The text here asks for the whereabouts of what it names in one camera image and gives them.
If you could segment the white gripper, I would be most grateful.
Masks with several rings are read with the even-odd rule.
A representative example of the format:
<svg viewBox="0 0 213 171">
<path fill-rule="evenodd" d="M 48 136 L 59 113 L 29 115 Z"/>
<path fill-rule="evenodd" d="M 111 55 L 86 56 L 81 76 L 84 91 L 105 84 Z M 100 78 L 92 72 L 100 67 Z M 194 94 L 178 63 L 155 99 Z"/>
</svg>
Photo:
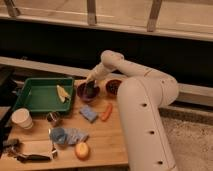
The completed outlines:
<svg viewBox="0 0 213 171">
<path fill-rule="evenodd" d="M 104 79 L 108 74 L 110 73 L 110 70 L 105 67 L 102 63 L 99 63 L 96 65 L 90 72 L 90 74 L 86 78 L 86 83 L 89 83 L 90 81 L 93 82 L 93 87 L 98 86 L 98 81 Z"/>
</svg>

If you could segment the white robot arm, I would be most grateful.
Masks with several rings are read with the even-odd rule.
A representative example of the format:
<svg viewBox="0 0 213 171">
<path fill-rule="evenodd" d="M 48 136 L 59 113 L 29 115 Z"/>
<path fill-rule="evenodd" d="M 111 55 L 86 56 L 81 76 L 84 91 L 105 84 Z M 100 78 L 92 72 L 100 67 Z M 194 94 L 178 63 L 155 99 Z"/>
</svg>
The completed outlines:
<svg viewBox="0 0 213 171">
<path fill-rule="evenodd" d="M 86 81 L 100 80 L 115 70 L 127 76 L 118 88 L 117 104 L 130 171 L 178 171 L 159 114 L 160 107 L 178 97 L 176 79 L 105 50 Z"/>
</svg>

